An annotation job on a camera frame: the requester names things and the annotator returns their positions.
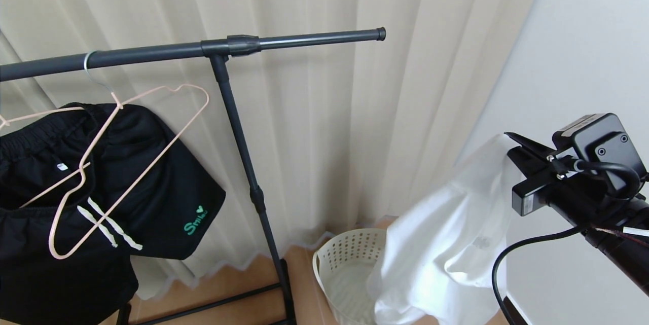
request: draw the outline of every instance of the curtain fold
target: curtain fold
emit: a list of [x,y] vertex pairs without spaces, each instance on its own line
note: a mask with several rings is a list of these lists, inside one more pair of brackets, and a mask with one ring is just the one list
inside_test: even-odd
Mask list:
[[[0,0],[0,62],[90,50],[384,26],[382,43],[271,50],[228,62],[280,252],[383,215],[399,215],[458,156],[533,0]],[[196,253],[137,262],[143,297],[267,253],[218,86],[206,59],[91,71],[126,99],[193,83],[213,97],[183,141],[227,191]],[[0,84],[11,118],[111,96],[82,71]],[[177,130],[192,92],[141,104]]]

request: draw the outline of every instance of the clothes rack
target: clothes rack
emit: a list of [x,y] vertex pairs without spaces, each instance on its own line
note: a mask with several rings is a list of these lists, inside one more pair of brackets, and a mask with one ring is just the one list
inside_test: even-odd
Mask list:
[[[124,64],[136,64],[140,62],[153,62],[174,59],[187,59],[191,57],[207,57],[211,63],[211,68],[219,85],[223,103],[227,111],[230,126],[239,149],[241,162],[250,184],[250,200],[259,214],[259,220],[266,236],[268,248],[271,252],[271,258],[278,277],[278,283],[258,288],[257,290],[241,293],[223,300],[211,302],[203,306],[186,309],[172,315],[163,316],[141,322],[139,325],[152,325],[161,323],[181,316],[190,315],[216,306],[228,304],[242,298],[251,297],[264,293],[266,291],[280,288],[283,294],[286,318],[271,325],[289,324],[296,325],[294,300],[291,293],[289,282],[288,267],[286,261],[279,257],[271,224],[266,214],[266,205],[264,203],[264,193],[257,183],[253,162],[250,160],[250,153],[246,146],[241,120],[234,102],[232,88],[230,87],[230,77],[228,75],[225,62],[230,56],[245,56],[262,50],[272,50],[280,48],[294,48],[299,46],[315,46],[338,43],[355,43],[358,41],[383,41],[385,39],[385,28],[367,29],[362,31],[345,31],[345,32],[327,32],[316,34],[299,34],[282,37],[249,36],[239,34],[227,36],[226,39],[206,40],[196,43],[184,43],[175,45],[147,46],[142,48],[128,48],[121,50],[109,50],[95,52],[88,59],[88,68],[102,68],[105,66],[118,66]],[[61,57],[52,57],[49,59],[40,59],[34,61],[17,62],[0,66],[0,82],[7,80],[17,80],[22,78],[32,78],[47,74],[64,73],[65,71],[83,70],[85,53],[68,55]],[[118,325],[128,325],[128,314],[130,305],[126,305],[120,310],[118,316]]]

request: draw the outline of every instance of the laundry basket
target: laundry basket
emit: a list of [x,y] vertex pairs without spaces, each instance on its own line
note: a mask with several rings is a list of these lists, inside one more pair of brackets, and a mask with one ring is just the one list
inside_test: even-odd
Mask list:
[[313,254],[313,273],[340,325],[373,325],[366,281],[385,247],[385,230],[359,229],[329,240]]

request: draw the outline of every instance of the black shorts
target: black shorts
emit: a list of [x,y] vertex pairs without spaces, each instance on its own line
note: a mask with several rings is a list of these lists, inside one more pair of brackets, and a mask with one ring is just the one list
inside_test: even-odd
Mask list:
[[[114,242],[95,230],[70,258],[54,259],[47,246],[54,212],[81,177],[19,207],[77,170],[114,108],[65,107],[72,106],[84,110],[54,113],[0,136],[0,318],[25,325],[102,321],[137,289],[129,255],[187,258],[225,199],[223,189],[177,140],[110,215],[140,250],[104,221]],[[105,212],[174,136],[144,107],[126,105],[118,112],[88,159],[86,183],[65,205],[56,232],[59,254],[93,226],[79,207],[99,218],[90,201]]]

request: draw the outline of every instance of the brown tile floor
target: brown tile floor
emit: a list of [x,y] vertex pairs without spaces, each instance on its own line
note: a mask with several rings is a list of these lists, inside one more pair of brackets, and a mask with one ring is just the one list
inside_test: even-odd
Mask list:
[[[385,227],[388,223],[379,224]],[[291,288],[295,299],[295,315],[299,325],[336,325],[329,310],[325,296],[313,276],[311,258],[313,251],[292,246],[286,253]],[[142,301],[134,298],[131,302],[130,323],[137,324],[161,315],[176,312],[188,307],[200,306],[214,300],[236,295],[270,285],[276,282],[273,263],[265,256],[258,256],[245,272],[225,267],[213,277],[206,278],[201,285],[192,290],[176,281],[164,298]],[[177,318],[165,325],[205,325],[218,323],[224,325],[267,325],[284,318],[282,294],[273,290],[255,297],[246,298],[220,307],[201,311],[193,315]],[[100,325],[114,325],[117,314],[107,318]],[[423,318],[417,325],[436,325],[434,318]],[[488,325],[506,325],[501,313],[496,314]]]

